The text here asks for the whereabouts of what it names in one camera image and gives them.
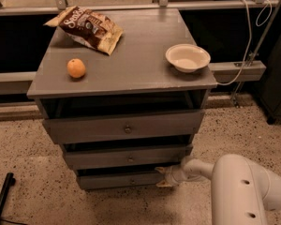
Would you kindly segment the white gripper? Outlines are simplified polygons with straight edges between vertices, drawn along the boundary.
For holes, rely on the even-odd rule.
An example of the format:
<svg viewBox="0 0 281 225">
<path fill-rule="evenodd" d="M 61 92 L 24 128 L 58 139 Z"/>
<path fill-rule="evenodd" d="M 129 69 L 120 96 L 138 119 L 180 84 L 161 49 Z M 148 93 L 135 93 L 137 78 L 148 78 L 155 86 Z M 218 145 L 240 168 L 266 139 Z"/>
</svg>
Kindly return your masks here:
<svg viewBox="0 0 281 225">
<path fill-rule="evenodd" d="M 164 180 L 156 184 L 159 188 L 172 188 L 180 185 L 185 180 L 185 174 L 180 165 L 169 166 L 166 168 L 155 167 L 159 173 L 165 174 Z"/>
</svg>

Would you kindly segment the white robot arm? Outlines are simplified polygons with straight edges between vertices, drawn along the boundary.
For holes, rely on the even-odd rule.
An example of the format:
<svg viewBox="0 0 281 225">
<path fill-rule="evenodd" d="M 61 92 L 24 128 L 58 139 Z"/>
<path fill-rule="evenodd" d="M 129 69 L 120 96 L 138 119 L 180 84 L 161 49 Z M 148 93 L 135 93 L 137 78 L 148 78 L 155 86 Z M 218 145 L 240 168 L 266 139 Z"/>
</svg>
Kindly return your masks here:
<svg viewBox="0 0 281 225">
<path fill-rule="evenodd" d="M 209 179 L 212 225 L 268 225 L 266 213 L 281 210 L 281 176 L 247 157 L 228 154 L 212 164 L 187 156 L 156 170 L 160 187 Z"/>
</svg>

